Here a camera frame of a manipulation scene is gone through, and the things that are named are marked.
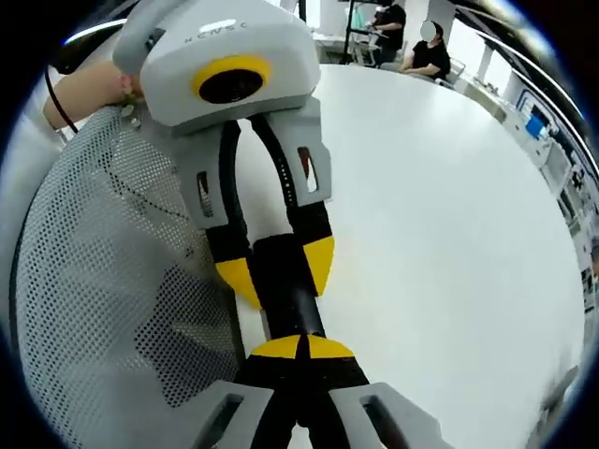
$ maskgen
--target yellow ring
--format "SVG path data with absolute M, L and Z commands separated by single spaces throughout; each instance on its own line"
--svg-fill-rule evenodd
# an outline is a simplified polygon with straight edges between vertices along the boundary
M 259 56 L 240 54 L 214 60 L 205 67 L 200 68 L 192 78 L 191 89 L 195 96 L 201 98 L 201 96 L 199 96 L 199 88 L 204 82 L 219 73 L 239 69 L 250 70 L 260 75 L 262 78 L 262 87 L 269 83 L 271 72 L 269 62 Z

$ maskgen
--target desk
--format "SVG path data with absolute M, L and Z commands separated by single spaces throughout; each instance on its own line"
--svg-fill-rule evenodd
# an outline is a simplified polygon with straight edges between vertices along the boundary
M 577 256 L 545 181 L 485 110 L 433 83 L 323 65 L 315 96 L 333 168 L 328 336 L 456 449 L 523 447 L 584 328 Z M 290 227 L 248 130 L 237 177 L 255 240 Z M 238 304 L 249 352 L 262 323 Z

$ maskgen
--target person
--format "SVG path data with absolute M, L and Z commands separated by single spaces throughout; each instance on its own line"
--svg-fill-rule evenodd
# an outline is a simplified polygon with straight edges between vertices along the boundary
M 400 5 L 393 4 L 392 0 L 386 0 L 386 8 L 376 13 L 370 26 L 370 29 L 382 34 L 376 39 L 379 49 L 373 52 L 376 68 L 383 63 L 395 61 L 397 51 L 403 46 L 404 28 L 405 11 Z
M 422 25 L 422 35 L 425 39 L 419 41 L 403 59 L 399 70 L 396 65 L 383 65 L 381 68 L 397 70 L 407 75 L 425 76 L 431 80 L 444 80 L 451 69 L 451 63 L 443 39 L 443 28 L 436 22 L 426 21 Z

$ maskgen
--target gray plastic part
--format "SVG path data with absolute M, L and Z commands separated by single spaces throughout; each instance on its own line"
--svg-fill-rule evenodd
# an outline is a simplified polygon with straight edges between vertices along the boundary
M 179 190 L 194 224 L 199 229 L 227 225 L 218 170 L 223 125 L 211 126 L 189 136 L 175 137 L 170 128 L 152 120 L 147 109 L 141 112 L 141 122 L 141 135 L 174 161 L 181 182 Z M 197 183 L 197 174 L 203 171 L 206 172 L 210 192 L 210 216 L 202 209 Z
M 234 398 L 241 404 L 226 426 L 218 449 L 250 449 L 272 393 L 267 388 L 216 381 L 198 396 L 204 407 L 197 414 L 199 435 L 192 448 L 202 447 L 202 441 L 213 430 L 216 418 L 226 403 Z
M 220 109 L 210 114 L 201 115 L 193 120 L 174 126 L 173 135 L 188 135 L 217 123 L 225 122 L 227 120 L 246 119 L 252 115 L 261 114 L 264 112 L 302 108 L 310 98 L 311 96 L 309 94 L 284 96 L 282 98 L 269 98 L 267 100 L 254 101 L 244 105 L 232 106 L 228 109 Z
M 127 75 L 137 75 L 146 57 L 146 40 L 165 16 L 189 0 L 141 0 L 127 18 L 112 61 Z
M 276 106 L 280 105 L 270 104 L 271 108 Z M 230 117 L 231 115 L 223 117 L 223 120 L 231 120 Z M 281 143 L 291 171 L 298 205 L 305 206 L 329 198 L 330 154 L 322 143 L 320 102 L 310 97 L 302 108 L 276 110 L 265 113 L 265 117 Z M 183 201 L 194 224 L 199 229 L 227 225 L 218 169 L 223 125 L 215 124 L 181 136 L 179 131 L 154 121 L 145 107 L 140 112 L 140 119 L 143 123 L 142 136 L 170 157 L 177 166 Z M 317 184 L 313 192 L 308 190 L 308 182 L 298 153 L 299 147 L 307 147 L 310 151 Z M 210 216 L 204 213 L 200 202 L 197 184 L 197 174 L 200 172 L 206 172 L 210 192 Z
M 380 449 L 381 440 L 364 406 L 376 403 L 390 416 L 409 449 L 452 449 L 443 441 L 439 422 L 388 384 L 331 390 L 352 449 Z
M 322 143 L 320 101 L 311 97 L 303 108 L 277 110 L 264 115 L 285 153 L 296 189 L 298 206 L 330 198 L 330 153 Z M 308 190 L 308 182 L 298 153 L 299 147 L 306 147 L 310 152 L 317 185 L 313 192 Z

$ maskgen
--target window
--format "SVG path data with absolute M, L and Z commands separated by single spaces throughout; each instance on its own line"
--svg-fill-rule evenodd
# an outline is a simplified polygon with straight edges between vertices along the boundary
M 464 71 L 472 76 L 478 73 L 480 62 L 485 51 L 485 41 L 475 33 L 475 30 L 454 19 L 451 25 L 451 35 L 447 42 L 447 52 L 453 59 L 464 63 Z
M 267 2 L 277 7 L 281 5 L 281 0 L 267 0 Z M 310 28 L 320 28 L 320 2 L 321 0 L 306 0 L 306 23 Z M 296 3 L 293 14 L 296 17 L 300 16 L 300 5 L 298 3 Z
M 490 82 L 497 88 L 499 95 L 505 93 L 505 88 L 509 82 L 509 77 L 512 74 L 511 65 L 499 54 L 494 51 L 490 57 L 489 68 L 485 75 L 485 82 Z

